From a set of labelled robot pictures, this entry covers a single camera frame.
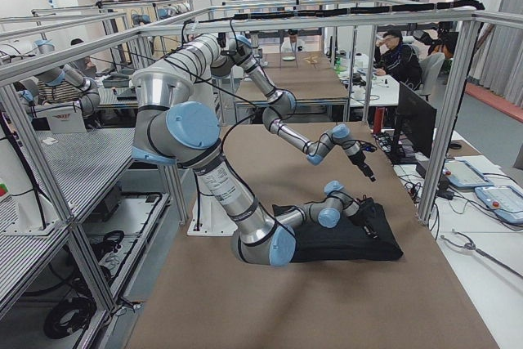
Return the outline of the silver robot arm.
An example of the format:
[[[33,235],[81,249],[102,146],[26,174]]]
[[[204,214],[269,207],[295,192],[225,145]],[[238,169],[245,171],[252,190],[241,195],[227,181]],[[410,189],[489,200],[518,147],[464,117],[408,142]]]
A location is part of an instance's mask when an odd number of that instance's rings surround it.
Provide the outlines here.
[[[212,109],[192,101],[199,74],[176,64],[150,66],[132,76],[139,90],[132,157],[157,165],[181,164],[192,170],[235,224],[231,247],[241,261],[268,266],[289,264],[297,249],[296,229],[312,222],[334,228],[343,218],[375,233],[361,203],[331,181],[320,202],[292,206],[273,216],[242,182],[222,150],[220,127]]]
[[[245,37],[232,38],[225,51],[220,47],[219,37],[204,34],[183,44],[163,60],[170,72],[170,87],[192,88],[196,82],[206,82],[203,75],[208,71],[217,74],[229,71],[234,65],[241,67],[267,100],[268,106],[262,114],[267,131],[301,150],[314,165],[321,163],[330,150],[339,145],[370,181],[375,180],[359,142],[351,138],[346,125],[324,132],[318,141],[313,142],[285,124],[284,119],[295,110],[295,97],[274,85],[255,60]],[[159,114],[150,122],[149,136],[150,144],[155,145],[160,154],[179,160],[198,175],[209,173],[219,165],[228,165],[216,115],[199,102],[178,102]]]

